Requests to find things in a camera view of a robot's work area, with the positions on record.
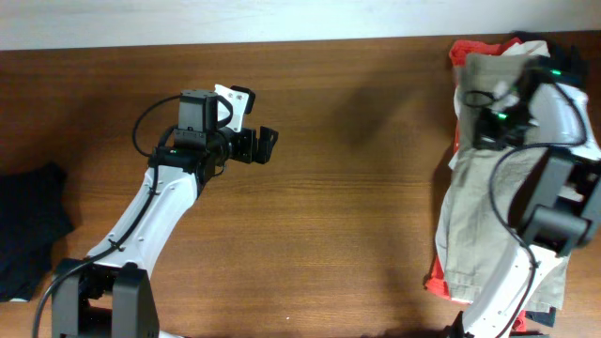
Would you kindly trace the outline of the khaki green shorts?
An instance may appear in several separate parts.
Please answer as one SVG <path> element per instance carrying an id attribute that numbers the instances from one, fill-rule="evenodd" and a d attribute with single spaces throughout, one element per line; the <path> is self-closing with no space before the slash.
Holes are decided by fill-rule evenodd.
<path id="1" fill-rule="evenodd" d="M 464 68 L 464 91 L 493 91 L 500 81 L 512 83 L 532 56 L 490 56 L 469 54 Z M 463 116 L 472 118 L 474 127 L 478 111 L 467 107 Z M 472 146 L 460 152 L 447 193 L 443 225 L 446 255 L 441 258 L 444 279 L 452 300 L 471 303 L 482 292 L 498 265 L 507 244 L 513 238 L 496 218 L 488 197 L 488 180 L 497 161 L 509 149 L 477 150 Z M 519 152 L 504 161 L 495 175 L 494 197 L 500 212 L 506 215 L 509 205 L 544 149 Z M 549 273 L 528 301 L 526 309 L 547 312 L 562 309 L 569 257 Z"/>

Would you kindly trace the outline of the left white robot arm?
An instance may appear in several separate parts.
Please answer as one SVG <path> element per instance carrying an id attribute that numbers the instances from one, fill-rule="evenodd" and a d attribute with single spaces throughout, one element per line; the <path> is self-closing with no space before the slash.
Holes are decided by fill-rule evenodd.
<path id="1" fill-rule="evenodd" d="M 216 85 L 173 99 L 177 124 L 146 153 L 143 183 L 116 225 L 85 258 L 57 266 L 38 305 L 52 304 L 54 337 L 167 337 L 150 278 L 171 233 L 228 161 L 270 160 L 277 131 L 243 125 L 251 89 Z"/>

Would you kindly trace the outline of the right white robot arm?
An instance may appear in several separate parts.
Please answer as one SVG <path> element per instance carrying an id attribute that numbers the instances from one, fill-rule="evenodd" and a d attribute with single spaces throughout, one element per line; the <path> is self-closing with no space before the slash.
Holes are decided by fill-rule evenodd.
<path id="1" fill-rule="evenodd" d="M 509 241 L 447 337 L 507 337 L 551 271 L 586 246 L 600 224 L 600 147 L 587 115 L 586 72 L 573 62 L 525 58 L 484 76 L 472 56 L 462 76 L 462 117 L 476 150 L 497 156 L 486 200 Z"/>

